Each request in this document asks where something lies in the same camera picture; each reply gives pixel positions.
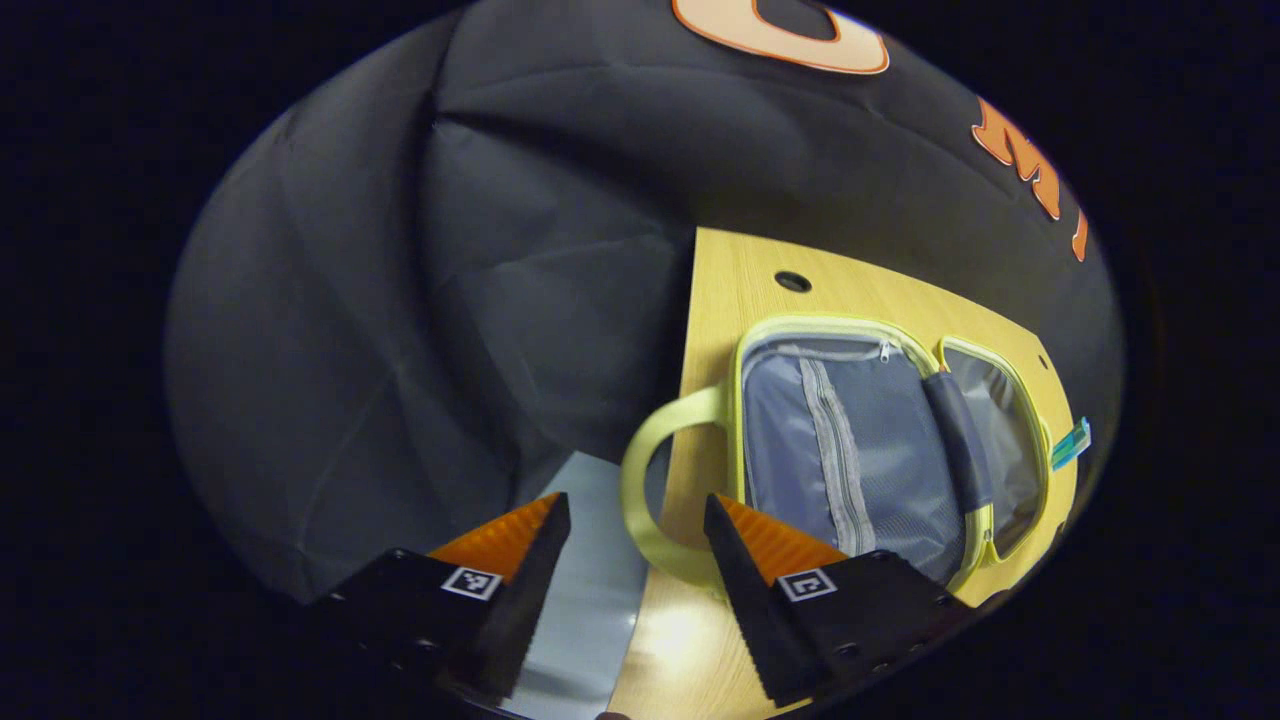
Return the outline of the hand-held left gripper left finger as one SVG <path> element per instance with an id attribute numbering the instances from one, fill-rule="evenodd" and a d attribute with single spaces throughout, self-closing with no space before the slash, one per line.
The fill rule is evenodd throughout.
<path id="1" fill-rule="evenodd" d="M 420 553 L 392 548 L 311 602 L 334 650 L 485 703 L 518 680 L 571 530 L 570 498 L 545 495 Z"/>

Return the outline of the blue and white tube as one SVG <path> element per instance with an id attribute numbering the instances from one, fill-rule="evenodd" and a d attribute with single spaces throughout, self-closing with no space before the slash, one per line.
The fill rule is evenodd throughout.
<path id="1" fill-rule="evenodd" d="M 1051 448 L 1050 466 L 1053 471 L 1074 462 L 1092 446 L 1092 429 L 1087 416 L 1082 416 L 1071 429 Z"/>

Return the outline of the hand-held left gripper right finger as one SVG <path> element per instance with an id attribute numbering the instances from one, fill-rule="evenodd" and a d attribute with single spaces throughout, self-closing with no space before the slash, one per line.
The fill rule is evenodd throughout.
<path id="1" fill-rule="evenodd" d="M 726 495 L 703 530 L 768 700 L 849 700 L 973 625 L 968 603 L 893 552 L 847 556 Z"/>

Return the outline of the pale yellow suitcase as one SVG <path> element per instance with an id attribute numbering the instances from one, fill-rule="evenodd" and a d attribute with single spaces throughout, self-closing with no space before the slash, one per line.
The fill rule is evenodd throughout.
<path id="1" fill-rule="evenodd" d="M 771 316 L 739 341 L 723 380 L 654 411 L 623 456 L 636 548 L 713 592 L 724 585 L 714 559 L 664 533 L 645 493 L 654 452 L 708 424 L 726 436 L 730 498 L 822 550 L 896 553 L 966 601 L 1014 588 L 1073 505 L 1073 454 L 1005 356 L 955 334 L 927 348 L 887 322 Z"/>

